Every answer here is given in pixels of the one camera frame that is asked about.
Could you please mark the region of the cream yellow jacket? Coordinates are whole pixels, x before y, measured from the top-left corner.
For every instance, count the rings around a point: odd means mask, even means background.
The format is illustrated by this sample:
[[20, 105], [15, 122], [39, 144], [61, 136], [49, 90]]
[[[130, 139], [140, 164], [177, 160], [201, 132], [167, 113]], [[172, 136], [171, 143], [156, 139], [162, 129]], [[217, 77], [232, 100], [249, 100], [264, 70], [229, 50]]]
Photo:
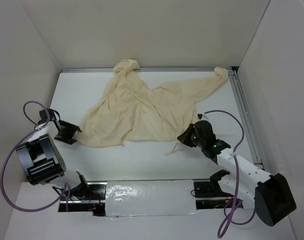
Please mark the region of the cream yellow jacket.
[[124, 141], [169, 142], [198, 121], [196, 104], [216, 92], [228, 70], [214, 75], [168, 81], [149, 88], [136, 74], [136, 60], [124, 59], [113, 69], [101, 99], [90, 108], [76, 140], [91, 148], [119, 146]]

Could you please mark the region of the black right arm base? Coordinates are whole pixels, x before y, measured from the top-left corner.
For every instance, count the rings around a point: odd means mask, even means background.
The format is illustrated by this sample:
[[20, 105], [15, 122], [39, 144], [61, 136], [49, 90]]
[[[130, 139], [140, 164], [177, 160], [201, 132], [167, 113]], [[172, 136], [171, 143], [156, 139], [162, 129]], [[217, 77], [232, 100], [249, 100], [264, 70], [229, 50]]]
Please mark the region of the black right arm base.
[[219, 181], [229, 172], [220, 170], [208, 179], [195, 180], [190, 194], [195, 198], [197, 210], [231, 208], [234, 196], [223, 192]]

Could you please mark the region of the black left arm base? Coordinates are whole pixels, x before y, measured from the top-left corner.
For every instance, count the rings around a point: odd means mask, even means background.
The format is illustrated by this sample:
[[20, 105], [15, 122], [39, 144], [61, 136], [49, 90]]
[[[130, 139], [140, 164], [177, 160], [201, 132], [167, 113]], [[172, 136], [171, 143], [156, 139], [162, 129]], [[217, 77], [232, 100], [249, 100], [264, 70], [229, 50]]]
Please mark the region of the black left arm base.
[[106, 201], [106, 181], [90, 181], [88, 182], [89, 192], [81, 199], [72, 196], [68, 202], [60, 201], [59, 213], [89, 213], [92, 216], [104, 217], [105, 201]]

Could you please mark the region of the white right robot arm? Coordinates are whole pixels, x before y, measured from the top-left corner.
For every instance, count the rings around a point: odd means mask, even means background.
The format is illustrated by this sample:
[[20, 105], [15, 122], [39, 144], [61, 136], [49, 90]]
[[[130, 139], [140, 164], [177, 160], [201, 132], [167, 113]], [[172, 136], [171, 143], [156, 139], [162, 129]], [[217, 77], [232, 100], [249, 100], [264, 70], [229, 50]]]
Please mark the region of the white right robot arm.
[[215, 196], [237, 193], [245, 209], [254, 209], [260, 220], [272, 227], [296, 210], [296, 203], [286, 178], [264, 171], [217, 139], [211, 124], [200, 120], [190, 124], [177, 138], [188, 147], [199, 147], [221, 170], [210, 177], [210, 190]]

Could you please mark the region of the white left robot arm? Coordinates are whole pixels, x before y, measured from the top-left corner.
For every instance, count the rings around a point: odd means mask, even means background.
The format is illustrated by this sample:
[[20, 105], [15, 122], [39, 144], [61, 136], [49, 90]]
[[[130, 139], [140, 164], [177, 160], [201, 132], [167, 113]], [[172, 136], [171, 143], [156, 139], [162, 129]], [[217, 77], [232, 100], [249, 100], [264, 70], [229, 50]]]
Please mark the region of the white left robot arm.
[[48, 108], [39, 112], [41, 120], [36, 132], [18, 147], [16, 153], [24, 174], [32, 185], [51, 184], [71, 190], [70, 197], [84, 200], [90, 195], [90, 186], [78, 171], [68, 170], [54, 141], [72, 145], [77, 142], [75, 133], [81, 129], [60, 119], [59, 113]]

